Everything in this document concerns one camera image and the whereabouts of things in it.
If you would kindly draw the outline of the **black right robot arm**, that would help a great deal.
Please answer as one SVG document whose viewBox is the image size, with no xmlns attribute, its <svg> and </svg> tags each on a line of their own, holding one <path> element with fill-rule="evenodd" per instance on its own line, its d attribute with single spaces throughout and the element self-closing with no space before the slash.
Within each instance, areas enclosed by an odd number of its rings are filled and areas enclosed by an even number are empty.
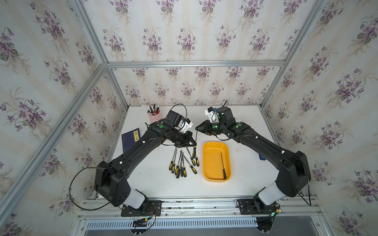
<svg viewBox="0 0 378 236">
<path fill-rule="evenodd" d="M 245 145 L 268 160 L 279 172 L 276 180 L 254 196 L 254 207 L 258 212 L 284 197 L 295 197 L 309 187 L 311 173 L 307 156 L 301 151 L 285 149 L 262 135 L 244 122 L 237 122 L 230 108 L 212 108 L 209 119 L 195 129 L 208 136 L 224 134 L 229 140 Z"/>
</svg>

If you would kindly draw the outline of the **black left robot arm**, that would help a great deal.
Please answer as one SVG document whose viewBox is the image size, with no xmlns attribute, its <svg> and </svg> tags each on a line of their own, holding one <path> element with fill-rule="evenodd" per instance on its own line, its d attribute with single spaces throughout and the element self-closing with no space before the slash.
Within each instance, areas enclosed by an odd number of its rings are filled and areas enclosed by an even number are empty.
<svg viewBox="0 0 378 236">
<path fill-rule="evenodd" d="M 95 173 L 94 189 L 111 205 L 127 205 L 138 209 L 146 197 L 132 190 L 128 178 L 137 165 L 154 149 L 166 140 L 177 148 L 193 147 L 196 142 L 189 129 L 193 126 L 190 119 L 169 111 L 164 119 L 147 125 L 147 131 L 132 147 L 110 162 L 102 161 Z"/>
</svg>

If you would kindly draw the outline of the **yellow plastic storage box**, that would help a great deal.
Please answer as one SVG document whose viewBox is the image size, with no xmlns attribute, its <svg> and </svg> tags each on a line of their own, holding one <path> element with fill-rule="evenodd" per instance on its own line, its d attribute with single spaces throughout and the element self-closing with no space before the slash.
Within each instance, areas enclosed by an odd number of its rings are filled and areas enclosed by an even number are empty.
<svg viewBox="0 0 378 236">
<path fill-rule="evenodd" d="M 223 179 L 221 152 L 223 155 L 224 167 L 226 170 L 227 179 Z M 206 142 L 203 145 L 203 157 L 202 157 L 202 169 L 203 176 L 209 182 L 227 182 L 231 179 L 231 161 L 229 148 L 222 142 Z"/>
</svg>

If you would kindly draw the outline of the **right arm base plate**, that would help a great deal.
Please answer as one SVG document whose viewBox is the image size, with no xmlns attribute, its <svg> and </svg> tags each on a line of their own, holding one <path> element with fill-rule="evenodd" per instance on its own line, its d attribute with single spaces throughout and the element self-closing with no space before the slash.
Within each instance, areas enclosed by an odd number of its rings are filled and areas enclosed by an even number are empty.
<svg viewBox="0 0 378 236">
<path fill-rule="evenodd" d="M 236 201 L 242 215 L 276 215 L 280 212 L 280 205 L 274 202 L 265 205 L 259 199 L 239 199 Z"/>
</svg>

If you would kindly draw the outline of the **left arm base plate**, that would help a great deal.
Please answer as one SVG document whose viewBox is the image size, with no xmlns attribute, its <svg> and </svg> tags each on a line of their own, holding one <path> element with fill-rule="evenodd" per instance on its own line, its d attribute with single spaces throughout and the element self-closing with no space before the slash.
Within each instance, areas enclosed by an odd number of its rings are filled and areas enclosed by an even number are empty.
<svg viewBox="0 0 378 236">
<path fill-rule="evenodd" d="M 131 206 L 123 205 L 121 216 L 160 216 L 162 208 L 162 201 L 145 201 L 139 208 L 132 208 Z"/>
</svg>

